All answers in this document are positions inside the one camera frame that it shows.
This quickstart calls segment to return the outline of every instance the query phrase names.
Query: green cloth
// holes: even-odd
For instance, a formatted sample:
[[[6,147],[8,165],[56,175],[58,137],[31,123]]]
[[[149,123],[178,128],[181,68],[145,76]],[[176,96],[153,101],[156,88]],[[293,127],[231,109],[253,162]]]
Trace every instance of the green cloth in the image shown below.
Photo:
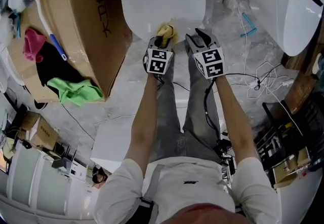
[[[53,78],[47,82],[47,85],[59,91],[61,103],[72,101],[76,105],[81,106],[85,102],[98,100],[103,97],[101,90],[93,86],[90,80],[70,83],[60,78]]]

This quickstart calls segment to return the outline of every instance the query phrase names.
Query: person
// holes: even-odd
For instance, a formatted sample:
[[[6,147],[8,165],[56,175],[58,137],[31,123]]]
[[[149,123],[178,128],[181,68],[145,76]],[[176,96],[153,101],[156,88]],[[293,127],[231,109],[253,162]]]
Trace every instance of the person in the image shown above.
[[[206,121],[204,96],[211,84],[197,69],[186,47],[190,95],[183,133],[177,117],[173,86],[174,57],[161,86],[148,74],[131,129],[131,142],[121,166],[102,187],[95,206],[98,224],[148,223],[129,221],[134,204],[157,182],[151,196],[156,219],[163,224],[279,223],[278,196],[259,161],[249,119],[237,102],[225,76],[216,78],[228,136],[237,170],[230,192],[224,191],[220,157],[215,152],[219,136]],[[207,97],[208,113],[218,128],[213,92]],[[160,168],[159,177],[153,178]],[[245,216],[235,213],[240,203]]]

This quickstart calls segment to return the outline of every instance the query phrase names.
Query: black cable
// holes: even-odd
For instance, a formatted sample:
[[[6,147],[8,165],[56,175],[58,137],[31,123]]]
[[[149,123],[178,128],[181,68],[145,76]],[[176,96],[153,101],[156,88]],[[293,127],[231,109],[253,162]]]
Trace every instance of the black cable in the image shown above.
[[[256,87],[258,87],[257,89],[256,89],[256,87],[254,87],[254,90],[259,90],[260,89],[260,87],[261,87],[261,82],[262,81],[260,81],[260,78],[259,77],[257,77],[257,76],[253,76],[253,75],[251,75],[251,74],[246,74],[246,73],[227,73],[227,74],[225,74],[225,76],[234,76],[234,75],[239,75],[239,76],[250,76],[250,77],[254,77],[255,79],[257,79],[258,81],[257,81],[257,85],[256,85]]]
[[[206,121],[207,121],[207,124],[213,128],[215,131],[216,131],[216,135],[217,137],[219,137],[219,130],[218,128],[216,127],[216,125],[214,124],[214,122],[212,121],[212,119],[209,117],[209,114],[208,114],[208,108],[207,108],[207,97],[208,97],[208,94],[210,93],[212,87],[213,87],[213,84],[215,82],[216,78],[213,78],[212,80],[212,83],[209,85],[209,87],[205,90],[205,96],[204,96],[204,109],[205,109],[205,115],[206,115]]]
[[[178,84],[178,83],[176,83],[176,82],[173,82],[173,84],[179,85],[179,86],[181,86],[183,89],[185,89],[185,90],[187,90],[188,92],[190,92],[189,89],[187,89],[186,87],[183,87],[181,84]]]
[[[260,84],[267,78],[267,76],[269,75],[269,74],[271,74],[271,72],[273,71],[273,70],[275,70],[278,66],[280,66],[281,64],[278,64],[278,65],[276,65],[273,69],[271,69],[267,74],[266,74],[266,76],[261,80],[261,82],[260,82]]]
[[[80,128],[82,128],[82,130],[84,131],[84,132],[86,132],[86,134],[89,136],[89,137],[91,137],[91,139],[93,140],[93,141],[95,141],[95,139],[80,125],[80,123],[79,123],[79,121],[77,121],[76,120],[76,118],[75,117],[73,117],[72,116],[72,114],[66,109],[66,107],[64,107],[64,105],[62,105],[63,106],[63,108],[66,110],[66,112],[67,113],[69,113],[69,115],[77,122],[77,124],[80,126]]]
[[[160,74],[153,74],[154,78],[157,79],[161,84],[164,84],[164,81],[162,80],[162,76]]]

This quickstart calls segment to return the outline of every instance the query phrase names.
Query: cardboard box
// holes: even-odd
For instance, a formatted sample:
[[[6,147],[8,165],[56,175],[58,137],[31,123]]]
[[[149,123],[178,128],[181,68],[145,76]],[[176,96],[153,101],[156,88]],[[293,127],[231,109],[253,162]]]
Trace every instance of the cardboard box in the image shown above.
[[[121,0],[40,1],[69,63],[102,90],[104,98],[101,101],[105,100],[132,42]],[[25,59],[22,54],[25,30],[29,27],[47,36],[35,2],[21,15],[21,39],[14,39],[8,47],[10,56],[37,102],[58,101],[54,92],[41,85],[35,62]]]
[[[290,157],[287,160],[287,164],[283,162],[276,166],[273,169],[275,178],[275,185],[273,187],[277,189],[290,185],[297,177],[297,173],[295,173],[296,168],[297,158],[295,156]]]
[[[25,135],[20,137],[33,147],[45,147],[49,150],[54,148],[58,133],[40,114],[28,111],[20,128],[25,131]]]

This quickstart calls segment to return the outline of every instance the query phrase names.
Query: yellow cloth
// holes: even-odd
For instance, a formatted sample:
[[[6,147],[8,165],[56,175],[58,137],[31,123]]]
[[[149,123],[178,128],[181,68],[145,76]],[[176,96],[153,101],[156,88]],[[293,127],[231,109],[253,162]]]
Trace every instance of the yellow cloth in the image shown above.
[[[12,149],[14,147],[14,142],[15,142],[14,139],[6,137],[6,142],[5,142],[2,150],[4,152],[4,156],[8,159],[10,159],[14,155],[14,152]]]
[[[163,23],[157,31],[156,36],[162,36],[163,40],[161,47],[165,48],[167,46],[168,39],[173,40],[173,46],[178,42],[178,33],[174,26],[171,25],[171,22]]]

